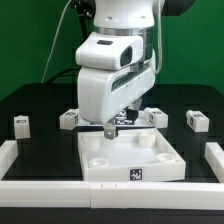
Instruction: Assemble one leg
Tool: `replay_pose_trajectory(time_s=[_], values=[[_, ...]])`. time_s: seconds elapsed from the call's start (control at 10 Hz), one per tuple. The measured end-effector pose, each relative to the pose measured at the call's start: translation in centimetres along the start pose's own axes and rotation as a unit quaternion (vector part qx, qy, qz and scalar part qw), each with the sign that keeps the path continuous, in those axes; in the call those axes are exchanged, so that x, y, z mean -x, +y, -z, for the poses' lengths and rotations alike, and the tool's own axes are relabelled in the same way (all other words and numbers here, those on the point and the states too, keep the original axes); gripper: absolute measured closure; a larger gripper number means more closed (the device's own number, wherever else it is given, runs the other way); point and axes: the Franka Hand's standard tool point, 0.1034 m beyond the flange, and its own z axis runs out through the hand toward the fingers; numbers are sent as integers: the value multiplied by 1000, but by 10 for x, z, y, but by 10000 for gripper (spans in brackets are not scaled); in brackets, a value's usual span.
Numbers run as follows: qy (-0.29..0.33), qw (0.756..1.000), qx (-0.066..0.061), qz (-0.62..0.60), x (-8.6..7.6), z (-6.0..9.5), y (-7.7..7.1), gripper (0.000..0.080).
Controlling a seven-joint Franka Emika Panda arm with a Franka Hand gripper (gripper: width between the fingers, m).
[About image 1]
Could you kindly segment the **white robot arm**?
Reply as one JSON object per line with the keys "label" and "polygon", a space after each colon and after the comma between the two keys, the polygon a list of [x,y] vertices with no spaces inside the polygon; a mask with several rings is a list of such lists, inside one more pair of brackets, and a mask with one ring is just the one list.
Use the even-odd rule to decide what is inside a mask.
{"label": "white robot arm", "polygon": [[94,0],[95,31],[76,51],[81,66],[78,108],[83,120],[99,124],[104,136],[117,136],[115,116],[139,108],[162,67],[162,50],[153,48],[163,16],[179,16],[196,0]]}

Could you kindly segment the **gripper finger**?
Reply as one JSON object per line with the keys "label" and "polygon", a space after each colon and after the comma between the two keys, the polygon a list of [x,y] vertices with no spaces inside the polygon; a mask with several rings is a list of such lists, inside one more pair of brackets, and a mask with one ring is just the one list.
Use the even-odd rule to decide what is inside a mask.
{"label": "gripper finger", "polygon": [[133,105],[129,105],[126,108],[126,116],[128,120],[135,121],[139,116],[139,111]]}
{"label": "gripper finger", "polygon": [[112,123],[106,123],[104,125],[104,137],[106,139],[115,139],[118,135],[117,128]]}

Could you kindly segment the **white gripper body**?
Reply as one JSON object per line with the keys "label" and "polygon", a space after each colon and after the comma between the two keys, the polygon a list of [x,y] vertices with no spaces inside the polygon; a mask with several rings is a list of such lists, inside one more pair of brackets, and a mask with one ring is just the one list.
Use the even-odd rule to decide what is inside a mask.
{"label": "white gripper body", "polygon": [[78,75],[78,108],[83,120],[105,124],[155,83],[155,64],[141,71],[130,67],[118,71],[82,67]]}

